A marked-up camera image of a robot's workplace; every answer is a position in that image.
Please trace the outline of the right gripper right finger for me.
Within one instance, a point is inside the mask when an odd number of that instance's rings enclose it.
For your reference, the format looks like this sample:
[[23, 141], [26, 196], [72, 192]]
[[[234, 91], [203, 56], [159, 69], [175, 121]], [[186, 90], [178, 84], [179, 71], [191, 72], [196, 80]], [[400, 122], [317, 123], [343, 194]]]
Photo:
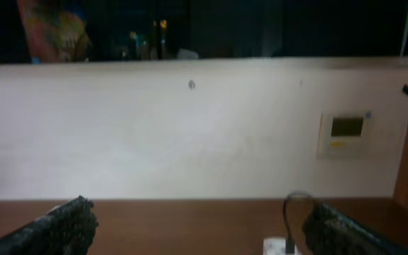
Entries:
[[408, 249], [324, 203], [313, 207], [302, 231], [314, 255], [408, 255]]

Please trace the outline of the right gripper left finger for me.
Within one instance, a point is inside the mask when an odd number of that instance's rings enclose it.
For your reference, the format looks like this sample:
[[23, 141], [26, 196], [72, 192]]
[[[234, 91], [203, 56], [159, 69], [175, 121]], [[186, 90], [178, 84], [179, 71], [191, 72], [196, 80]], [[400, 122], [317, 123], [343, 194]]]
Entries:
[[0, 255], [87, 255], [98, 222], [91, 200], [79, 196], [0, 237]]

